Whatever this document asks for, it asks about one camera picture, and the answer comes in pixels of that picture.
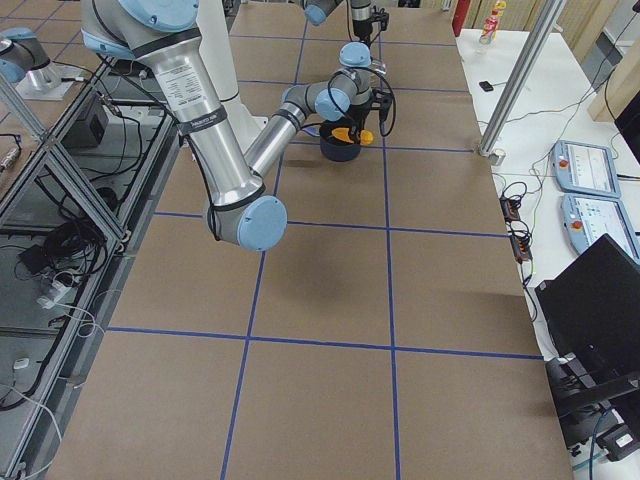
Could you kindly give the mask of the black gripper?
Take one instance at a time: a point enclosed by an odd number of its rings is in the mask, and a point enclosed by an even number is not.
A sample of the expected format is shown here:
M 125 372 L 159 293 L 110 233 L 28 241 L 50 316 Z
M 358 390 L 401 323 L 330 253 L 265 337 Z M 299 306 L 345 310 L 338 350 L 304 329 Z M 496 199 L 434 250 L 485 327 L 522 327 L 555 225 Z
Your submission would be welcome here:
M 387 30 L 389 13 L 384 8 L 356 7 L 352 8 L 353 32 L 359 42 L 370 46 L 376 39 L 373 35 L 374 26 L 378 25 L 379 32 Z
M 385 122 L 390 110 L 393 108 L 393 93 L 373 88 L 367 99 L 359 105 L 350 106 L 350 117 L 353 119 L 353 131 L 362 131 L 365 128 L 366 119 L 371 112 L 378 113 L 378 125 L 380 131 L 385 131 Z

